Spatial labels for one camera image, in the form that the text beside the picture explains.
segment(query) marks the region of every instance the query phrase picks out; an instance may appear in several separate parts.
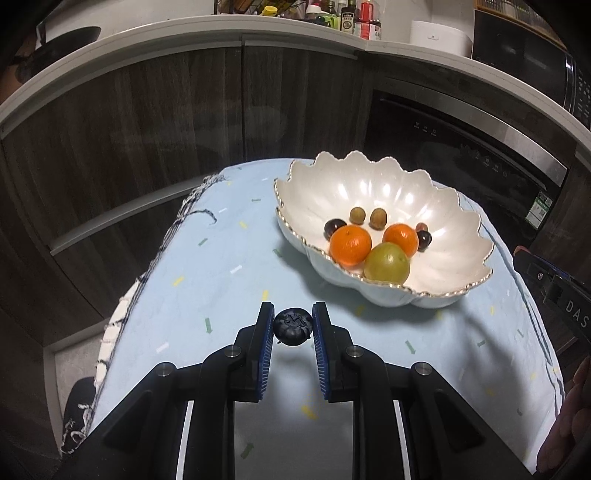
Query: bowl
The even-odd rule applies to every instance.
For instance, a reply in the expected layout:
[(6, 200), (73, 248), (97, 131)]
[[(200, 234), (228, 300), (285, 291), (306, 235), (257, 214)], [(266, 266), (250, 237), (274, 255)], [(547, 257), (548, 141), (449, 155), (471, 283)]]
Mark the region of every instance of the bowl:
[[(392, 157), (372, 162), (354, 151), (341, 160), (322, 152), (312, 165), (294, 160), (287, 181), (275, 179), (275, 196), (277, 219), (287, 241), (307, 256), (324, 280), (354, 288), (376, 305), (444, 307), (492, 275), (485, 261), (494, 244), (480, 236), (480, 215), (460, 207), (456, 190), (435, 186), (424, 170), (403, 170)], [(366, 212), (363, 227), (373, 247), (384, 234), (368, 225), (374, 208), (386, 210), (387, 226), (427, 224), (433, 241), (410, 259), (404, 284), (368, 280), (362, 276), (363, 265), (348, 270), (328, 254), (324, 224), (333, 218), (349, 223), (355, 206)]]

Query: table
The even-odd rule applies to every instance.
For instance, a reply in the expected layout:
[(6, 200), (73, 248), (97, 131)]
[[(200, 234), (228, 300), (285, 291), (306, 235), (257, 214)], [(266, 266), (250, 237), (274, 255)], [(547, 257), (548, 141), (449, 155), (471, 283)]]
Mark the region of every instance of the table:
[[(445, 309), (385, 309), (324, 282), (283, 238), (273, 179), (286, 177), (290, 162), (226, 168), (185, 200), (105, 331), (86, 431), (157, 363), (185, 367), (233, 343), (255, 323), (261, 301), (279, 312), (323, 300), (333, 324), (385, 362), (431, 363), (533, 471), (563, 380), (535, 303), (482, 209), (460, 195), (495, 243), (492, 278)], [(238, 479), (350, 476), (352, 406), (322, 399), (312, 340), (274, 345), (263, 400), (236, 405), (235, 446)]]

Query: hand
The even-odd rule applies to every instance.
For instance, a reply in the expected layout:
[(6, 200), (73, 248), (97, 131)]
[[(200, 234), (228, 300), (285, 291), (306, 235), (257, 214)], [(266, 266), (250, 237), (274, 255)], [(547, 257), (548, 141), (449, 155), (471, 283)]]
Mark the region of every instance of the hand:
[(579, 443), (591, 424), (591, 369), (587, 357), (574, 375), (574, 387), (566, 395), (560, 414), (538, 452), (537, 470), (553, 470), (566, 459)]

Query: orange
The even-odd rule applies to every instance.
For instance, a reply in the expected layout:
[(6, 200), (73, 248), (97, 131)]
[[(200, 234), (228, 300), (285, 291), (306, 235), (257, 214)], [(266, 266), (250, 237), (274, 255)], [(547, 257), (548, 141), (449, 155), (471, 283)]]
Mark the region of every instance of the orange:
[(418, 250), (417, 232), (404, 223), (395, 223), (386, 228), (382, 242), (398, 245), (408, 258), (411, 258)]
[(330, 237), (329, 252), (343, 267), (360, 264), (371, 252), (369, 232), (358, 225), (342, 226)]

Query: black frying pan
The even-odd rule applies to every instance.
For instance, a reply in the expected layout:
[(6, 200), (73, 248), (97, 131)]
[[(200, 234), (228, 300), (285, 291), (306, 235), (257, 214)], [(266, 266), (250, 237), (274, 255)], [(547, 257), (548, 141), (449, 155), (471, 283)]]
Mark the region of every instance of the black frying pan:
[(45, 43), (28, 56), (17, 68), (17, 80), (25, 83), (52, 63), (93, 43), (99, 38), (100, 27), (83, 27), (66, 32)]

